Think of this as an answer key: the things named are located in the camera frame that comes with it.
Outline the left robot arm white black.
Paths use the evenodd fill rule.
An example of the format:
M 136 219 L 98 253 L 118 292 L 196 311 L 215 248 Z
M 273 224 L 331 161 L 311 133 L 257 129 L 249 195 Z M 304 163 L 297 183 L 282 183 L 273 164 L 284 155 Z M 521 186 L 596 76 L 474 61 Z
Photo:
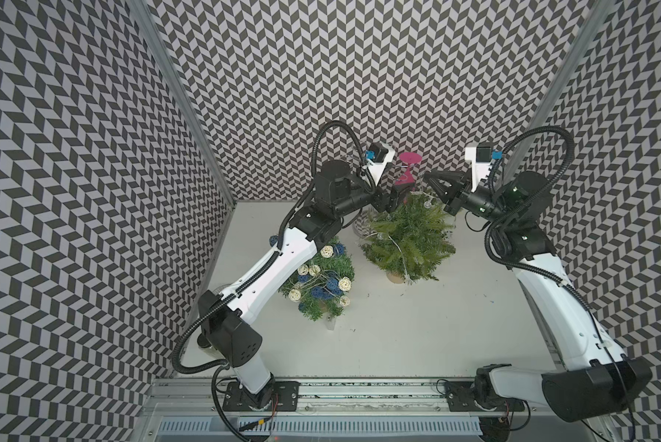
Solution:
M 358 165 L 317 160 L 320 142 L 334 128 L 350 136 L 359 154 Z M 311 182 L 280 224 L 275 243 L 236 282 L 219 293 L 201 295 L 198 320 L 174 346 L 173 370 L 192 375 L 212 368 L 230 369 L 253 408 L 263 409 L 273 401 L 275 378 L 262 360 L 262 337 L 252 325 L 286 280 L 343 229 L 347 215 L 367 206 L 377 211 L 397 207 L 402 191 L 394 188 L 386 193 L 380 187 L 396 154 L 384 142 L 362 147 L 343 121 L 323 124 L 311 148 Z

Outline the clear battery box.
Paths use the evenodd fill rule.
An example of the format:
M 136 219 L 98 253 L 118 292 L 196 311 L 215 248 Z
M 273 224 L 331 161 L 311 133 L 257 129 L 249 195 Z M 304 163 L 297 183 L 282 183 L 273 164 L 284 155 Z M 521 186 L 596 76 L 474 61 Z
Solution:
M 333 316 L 327 315 L 327 316 L 324 318 L 324 324 L 325 324 L 325 327 L 326 327 L 326 329 L 327 329 L 328 331 L 330 331 L 330 332 L 335 331 L 335 330 L 336 330 L 336 326 L 337 326 L 337 317 L 333 317 Z

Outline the glass spice jar black lid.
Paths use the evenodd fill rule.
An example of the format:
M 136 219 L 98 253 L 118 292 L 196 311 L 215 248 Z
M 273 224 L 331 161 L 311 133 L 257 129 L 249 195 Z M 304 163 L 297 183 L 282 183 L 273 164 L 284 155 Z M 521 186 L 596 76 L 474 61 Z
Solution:
M 205 333 L 203 333 L 202 331 L 199 333 L 198 337 L 196 338 L 196 344 L 203 351 L 211 351 L 211 352 L 216 351 L 216 347 L 208 340 Z

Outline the pink hourglass ornament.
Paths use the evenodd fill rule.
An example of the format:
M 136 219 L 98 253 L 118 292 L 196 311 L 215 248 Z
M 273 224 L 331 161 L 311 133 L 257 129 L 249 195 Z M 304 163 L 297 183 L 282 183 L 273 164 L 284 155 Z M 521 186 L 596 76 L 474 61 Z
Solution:
M 415 152 L 402 152 L 398 155 L 400 161 L 401 174 L 394 181 L 395 186 L 414 186 L 416 178 L 412 173 L 412 168 L 422 162 L 422 155 Z

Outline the chrome jewelry stand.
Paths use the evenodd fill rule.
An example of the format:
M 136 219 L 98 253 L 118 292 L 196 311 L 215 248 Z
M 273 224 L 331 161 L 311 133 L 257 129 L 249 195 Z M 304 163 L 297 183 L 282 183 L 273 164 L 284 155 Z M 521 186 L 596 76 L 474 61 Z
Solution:
M 378 215 L 372 206 L 368 206 L 363 210 L 363 213 L 352 223 L 352 230 L 355 235 L 360 239 L 366 239 L 371 235 L 375 234 L 375 230 L 372 228 L 372 221 Z

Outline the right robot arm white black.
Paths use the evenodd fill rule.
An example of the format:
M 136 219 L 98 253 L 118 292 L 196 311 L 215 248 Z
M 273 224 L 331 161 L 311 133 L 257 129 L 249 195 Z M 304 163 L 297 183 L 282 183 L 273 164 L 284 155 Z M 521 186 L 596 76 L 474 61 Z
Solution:
M 524 171 L 501 186 L 495 176 L 504 157 L 537 134 L 562 140 L 563 156 L 551 176 Z M 551 204 L 551 189 L 574 160 L 573 135 L 558 126 L 528 130 L 501 150 L 481 143 L 466 150 L 469 171 L 430 171 L 425 182 L 450 215 L 465 210 L 486 221 L 488 257 L 516 276 L 543 335 L 555 346 L 561 371 L 538 371 L 493 364 L 479 368 L 476 403 L 485 408 L 509 400 L 547 405 L 573 423 L 607 414 L 633 412 L 635 399 L 651 381 L 644 357 L 628 357 L 597 321 L 567 276 L 562 260 L 538 219 Z

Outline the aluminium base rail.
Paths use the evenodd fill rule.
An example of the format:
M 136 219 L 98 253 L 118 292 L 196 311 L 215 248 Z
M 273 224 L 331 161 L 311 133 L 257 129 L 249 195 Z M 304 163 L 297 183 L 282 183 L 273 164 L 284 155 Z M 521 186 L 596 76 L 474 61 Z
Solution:
M 132 441 L 616 441 L 610 421 L 568 424 L 536 403 L 483 411 L 466 379 L 295 379 L 277 411 L 242 409 L 224 381 L 154 383 Z

